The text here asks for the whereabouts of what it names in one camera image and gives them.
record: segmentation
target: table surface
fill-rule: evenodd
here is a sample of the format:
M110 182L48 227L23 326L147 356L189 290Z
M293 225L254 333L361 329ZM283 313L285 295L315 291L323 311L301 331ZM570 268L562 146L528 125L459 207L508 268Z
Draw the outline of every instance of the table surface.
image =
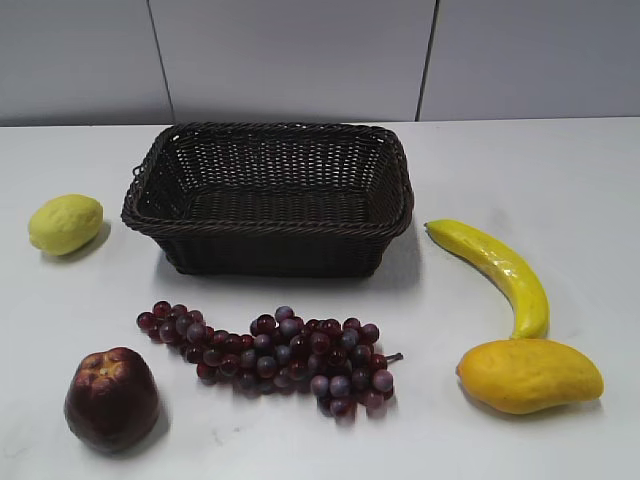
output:
M414 222L373 277L334 281L176 273L119 218L131 170L161 126L0 129L0 477L633 477L640 119L382 126L405 147ZM30 246L27 222L47 199L70 192L99 199L110 232L99 248L52 260ZM529 261L550 300L550 338L599 366L600 401L509 417L465 398L458 360L506 338L513 315L490 282L427 237L423 223L442 217L486 230ZM247 399L204 386L192 365L136 328L137 313L159 299L241 333L280 304L305 318L375 322L384 349L405 355L392 367L396 400L383 418L361 408L354 422L336 423L309 396ZM143 444L107 458L69 432L62 404L80 359L114 346L148 362L166 418Z

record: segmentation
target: basket rim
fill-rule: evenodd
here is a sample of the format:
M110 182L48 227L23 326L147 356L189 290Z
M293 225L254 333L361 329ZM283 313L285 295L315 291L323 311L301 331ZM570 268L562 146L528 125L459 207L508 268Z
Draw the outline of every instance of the basket rim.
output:
M402 204L394 218L385 223L336 223L336 222L283 222L273 220L235 221L235 220L207 220L207 219L164 219L142 215L138 209L138 202L144 187L149 180L159 150L172 136L179 133L196 133L198 130L234 131L247 133L255 129L259 132L277 133L278 131L317 129L327 132L352 131L361 134L374 134L381 141L393 143L397 150L396 167L401 176ZM151 237L192 237L210 236L222 233L237 233L247 235L266 235L271 233L300 235L300 234L339 234L344 236L380 237L397 236L411 223L414 206L414 196L409 182L407 162L402 144L395 132L379 126L351 125L342 123L310 123L310 122L279 122L279 123L239 123L239 122L191 122L176 124L164 129L154 140L142 163L133 169L134 179L125 196L121 218L131 229Z

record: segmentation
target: grape stem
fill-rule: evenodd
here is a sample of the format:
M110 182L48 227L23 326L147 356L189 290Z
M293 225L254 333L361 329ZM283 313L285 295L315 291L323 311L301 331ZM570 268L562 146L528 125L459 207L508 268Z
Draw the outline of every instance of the grape stem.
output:
M387 359L387 362L395 362L397 360L402 360L404 358L404 355L402 355L400 352L394 354L394 355L387 355L386 357L384 357Z

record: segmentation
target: yellow mango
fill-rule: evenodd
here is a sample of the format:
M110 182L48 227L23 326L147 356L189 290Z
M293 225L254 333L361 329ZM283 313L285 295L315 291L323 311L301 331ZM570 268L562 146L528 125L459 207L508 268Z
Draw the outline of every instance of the yellow mango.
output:
M462 357L456 373L471 397L513 414L595 400L604 391L602 375L591 360L545 339L478 345Z

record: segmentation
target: grape bunch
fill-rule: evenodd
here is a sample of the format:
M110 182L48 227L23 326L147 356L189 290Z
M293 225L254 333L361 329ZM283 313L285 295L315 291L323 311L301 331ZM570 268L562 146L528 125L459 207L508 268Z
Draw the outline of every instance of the grape bunch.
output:
M279 307L251 322L250 334L214 330L202 313L166 301L138 315L137 324L153 341L173 347L205 383L234 382L246 392L271 393L307 387L327 415L343 417L357 403L369 410L393 397L390 361L375 352L380 337L372 323L348 318L305 322L291 307Z

